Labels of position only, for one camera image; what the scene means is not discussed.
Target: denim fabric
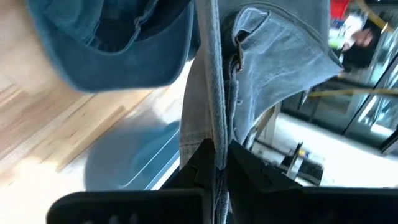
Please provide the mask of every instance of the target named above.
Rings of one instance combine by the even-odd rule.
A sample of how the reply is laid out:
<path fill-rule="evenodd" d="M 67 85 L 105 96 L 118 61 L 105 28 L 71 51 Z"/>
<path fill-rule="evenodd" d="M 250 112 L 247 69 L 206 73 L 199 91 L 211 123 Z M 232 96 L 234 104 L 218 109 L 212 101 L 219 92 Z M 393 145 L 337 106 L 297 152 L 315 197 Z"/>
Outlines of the denim fabric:
<path fill-rule="evenodd" d="M 285 10 L 284 6 L 288 4 L 270 4 L 274 1 L 219 0 L 222 18 L 219 30 L 213 27 L 218 24 L 217 13 L 213 17 L 207 15 L 209 8 L 217 9 L 217 6 L 199 2 L 202 45 L 185 89 L 180 167 L 187 163 L 202 140 L 214 140 L 219 170 L 216 180 L 216 223 L 223 223 L 228 208 L 224 174 L 228 143 L 235 139 L 242 144 L 254 121 L 265 110 L 337 75 L 341 67 L 328 47 L 327 35 L 321 35 L 324 27 L 328 29 L 328 22 L 322 26 L 318 24 L 325 16 L 321 14 L 323 11 L 308 9 L 308 13 L 316 15 L 302 16 L 307 13 L 303 9 L 317 2 L 300 1 L 301 4 L 306 3 L 305 6 L 289 0 L 278 1 L 292 3 L 292 7 Z M 327 4 L 323 5 L 327 11 L 329 2 L 322 2 Z M 309 24 L 305 18 L 318 19 Z M 239 39 L 243 51 L 243 69 L 240 72 L 237 69 L 238 46 L 235 37 Z M 218 41 L 222 43 L 222 53 Z"/>
<path fill-rule="evenodd" d="M 79 90 L 168 85 L 196 51 L 191 0 L 27 2 L 50 60 Z"/>

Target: wooden floor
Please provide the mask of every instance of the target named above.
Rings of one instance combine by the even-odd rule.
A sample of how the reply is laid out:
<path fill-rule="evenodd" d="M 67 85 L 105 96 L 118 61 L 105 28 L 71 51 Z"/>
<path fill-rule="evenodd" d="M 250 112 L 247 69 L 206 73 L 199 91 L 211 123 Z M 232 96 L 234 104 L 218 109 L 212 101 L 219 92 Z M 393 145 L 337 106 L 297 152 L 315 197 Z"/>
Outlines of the wooden floor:
<path fill-rule="evenodd" d="M 84 189 L 61 175 L 63 168 L 142 100 L 163 91 L 182 95 L 181 87 L 178 93 L 72 90 L 43 53 L 24 1 L 0 0 L 0 223 L 44 223 L 54 200 Z M 168 100 L 162 101 L 165 107 Z"/>

